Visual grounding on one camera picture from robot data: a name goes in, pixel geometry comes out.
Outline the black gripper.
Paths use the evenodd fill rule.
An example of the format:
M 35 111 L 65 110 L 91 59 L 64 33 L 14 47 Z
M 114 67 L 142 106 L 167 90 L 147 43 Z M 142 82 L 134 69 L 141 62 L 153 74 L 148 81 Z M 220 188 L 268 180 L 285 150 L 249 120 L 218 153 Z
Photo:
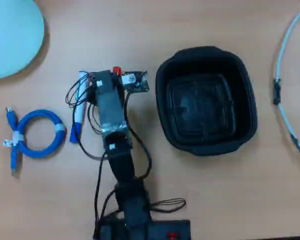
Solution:
M 96 88 L 114 88 L 114 75 L 110 70 L 91 72 L 90 85 Z

